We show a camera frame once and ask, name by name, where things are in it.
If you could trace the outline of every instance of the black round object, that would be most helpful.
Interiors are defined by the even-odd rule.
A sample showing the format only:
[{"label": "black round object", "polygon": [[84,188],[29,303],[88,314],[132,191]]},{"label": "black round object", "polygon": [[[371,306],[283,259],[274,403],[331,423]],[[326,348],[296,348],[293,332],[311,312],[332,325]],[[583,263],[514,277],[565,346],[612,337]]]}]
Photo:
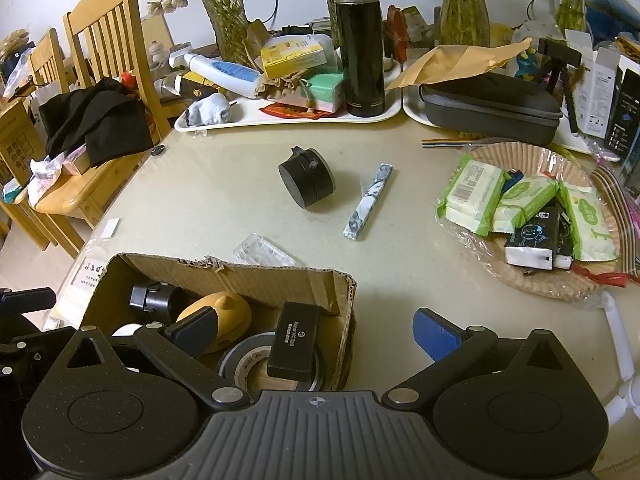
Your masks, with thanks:
[{"label": "black round object", "polygon": [[162,155],[164,153],[164,150],[166,150],[164,144],[158,144],[151,149],[151,156]]},{"label": "black round object", "polygon": [[56,362],[25,409],[22,434],[40,467],[65,478],[129,478],[183,452],[200,424],[188,391],[120,362],[92,364],[92,352],[82,342],[76,357]]},{"label": "black round object", "polygon": [[347,111],[356,117],[385,112],[380,0],[334,0],[340,28]]},{"label": "black round object", "polygon": [[[239,342],[236,346],[229,348],[218,362],[216,373],[225,378],[227,381],[235,383],[236,372],[242,366],[245,356],[251,354],[259,348],[271,347],[276,337],[275,332],[263,332],[261,334],[252,335],[247,339]],[[260,360],[268,357],[265,355],[258,356]],[[298,381],[296,385],[297,392],[317,392],[322,388],[324,370],[322,370],[321,354],[316,347],[314,360],[314,378],[309,382]],[[236,384],[239,388],[244,389],[244,384]]]},{"label": "black round object", "polygon": [[446,446],[480,469],[557,478],[597,459],[607,421],[596,400],[553,372],[500,372],[450,387],[434,405],[433,422]]},{"label": "black round object", "polygon": [[279,165],[280,177],[293,200],[302,209],[335,191],[334,176],[322,156],[313,148],[292,148],[292,155]]}]

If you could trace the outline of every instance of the white tray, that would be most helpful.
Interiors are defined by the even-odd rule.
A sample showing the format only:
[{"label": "white tray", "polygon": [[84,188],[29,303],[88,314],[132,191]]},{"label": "white tray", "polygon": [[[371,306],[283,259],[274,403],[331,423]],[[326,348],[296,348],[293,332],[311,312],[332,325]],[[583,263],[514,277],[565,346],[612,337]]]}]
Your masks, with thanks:
[{"label": "white tray", "polygon": [[[417,121],[420,124],[424,124],[425,126],[432,126],[433,128],[439,128],[439,126],[431,123],[427,115],[424,113],[424,104],[420,99],[418,88],[419,87],[417,86],[409,86],[404,89],[404,92],[402,94],[402,107],[404,108],[404,113],[406,113],[414,121]],[[558,131],[556,132],[556,136],[554,137],[554,142],[558,146],[562,146],[563,148],[571,150],[572,152],[586,153],[587,155],[591,155],[591,151],[589,150],[586,142],[584,142],[584,140],[582,140],[580,137],[575,137],[571,133],[569,120],[566,117],[563,117],[560,120],[560,126],[558,126]],[[620,161],[619,156],[603,148],[602,142],[599,142],[599,144],[603,151],[605,159],[610,162]]]},{"label": "white tray", "polygon": [[[402,69],[398,62],[394,62],[394,67],[385,72],[385,86],[388,85],[400,75]],[[392,117],[395,117],[402,110],[402,92],[399,89],[391,90],[386,93],[386,110],[382,115],[377,117],[356,117],[346,111],[336,117],[327,117],[318,119],[281,119],[267,115],[260,111],[260,108],[264,108],[270,104],[271,101],[265,99],[247,99],[246,97],[239,96],[235,99],[236,104],[231,107],[231,121],[226,124],[214,124],[213,126],[187,126],[185,114],[183,113],[175,121],[174,128],[178,132],[201,132],[204,130],[217,130],[219,128],[234,128],[236,126],[261,126],[262,124],[286,124],[286,123],[380,123],[386,121]]]}]

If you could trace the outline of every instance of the white box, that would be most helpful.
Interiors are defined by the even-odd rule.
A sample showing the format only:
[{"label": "white box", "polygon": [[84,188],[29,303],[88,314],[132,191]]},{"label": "white box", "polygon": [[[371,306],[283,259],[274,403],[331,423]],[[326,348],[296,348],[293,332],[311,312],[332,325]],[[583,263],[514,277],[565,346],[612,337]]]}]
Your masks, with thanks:
[{"label": "white box", "polygon": [[606,48],[594,52],[591,36],[586,32],[567,30],[566,40],[568,46],[580,51],[584,66],[584,74],[574,89],[578,127],[587,135],[604,139],[616,88],[620,54]]}]

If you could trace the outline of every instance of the chair backrest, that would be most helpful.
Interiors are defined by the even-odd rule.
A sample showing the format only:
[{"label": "chair backrest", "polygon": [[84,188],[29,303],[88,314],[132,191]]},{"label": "chair backrest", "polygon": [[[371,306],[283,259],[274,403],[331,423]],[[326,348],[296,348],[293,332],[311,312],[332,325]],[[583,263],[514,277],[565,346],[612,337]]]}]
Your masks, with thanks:
[{"label": "chair backrest", "polygon": [[38,46],[31,51],[29,67],[36,85],[57,81],[60,83],[63,94],[69,92],[62,49],[55,28],[50,28]]},{"label": "chair backrest", "polygon": [[115,78],[124,72],[133,72],[142,102],[156,123],[166,123],[146,59],[138,0],[81,0],[62,20],[82,88],[92,83],[82,53],[80,34],[84,34],[89,48],[95,79]]}]

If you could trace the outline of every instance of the tripod leg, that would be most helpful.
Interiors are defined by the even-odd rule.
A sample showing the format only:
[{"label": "tripod leg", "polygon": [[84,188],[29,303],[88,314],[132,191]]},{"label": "tripod leg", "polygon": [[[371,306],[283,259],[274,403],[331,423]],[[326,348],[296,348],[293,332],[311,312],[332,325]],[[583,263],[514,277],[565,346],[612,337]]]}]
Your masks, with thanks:
[{"label": "tripod leg", "polygon": [[551,75],[549,76],[549,83],[546,85],[546,91],[551,95],[554,94],[554,90],[556,90],[556,85],[558,84],[558,78],[560,77],[561,68],[554,65],[553,70],[551,71]]},{"label": "tripod leg", "polygon": [[562,81],[562,90],[564,91],[564,100],[566,101],[566,110],[569,113],[569,124],[571,125],[571,133],[578,134],[580,129],[578,128],[578,118],[575,115],[575,102],[574,93],[571,92],[571,85],[569,84],[569,71],[566,67],[560,71],[560,81]]},{"label": "tripod leg", "polygon": [[538,73],[533,78],[533,82],[535,84],[542,83],[545,80],[546,75],[551,72],[553,67],[553,61],[547,61],[542,67],[540,67],[540,70],[538,70]]}]

